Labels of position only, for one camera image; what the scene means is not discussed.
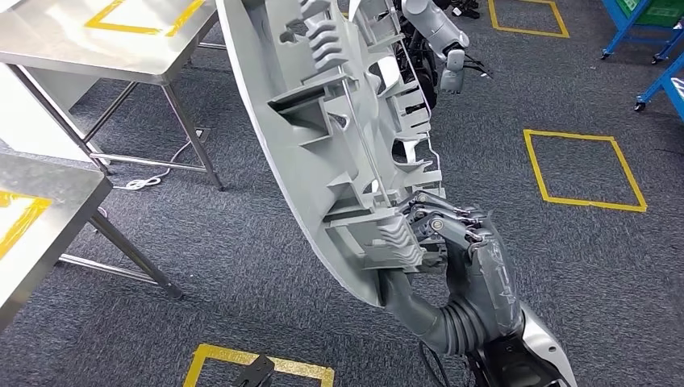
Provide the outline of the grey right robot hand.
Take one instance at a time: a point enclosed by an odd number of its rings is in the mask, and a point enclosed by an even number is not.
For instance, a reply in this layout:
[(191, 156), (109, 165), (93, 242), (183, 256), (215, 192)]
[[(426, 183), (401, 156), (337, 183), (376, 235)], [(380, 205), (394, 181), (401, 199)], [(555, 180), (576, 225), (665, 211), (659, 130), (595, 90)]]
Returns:
[(491, 214), (458, 207), (418, 190), (397, 204), (418, 241), (444, 241), (448, 302), (434, 306), (415, 294), (403, 271), (378, 273), (382, 306), (440, 354), (464, 355), (523, 327), (515, 270)]

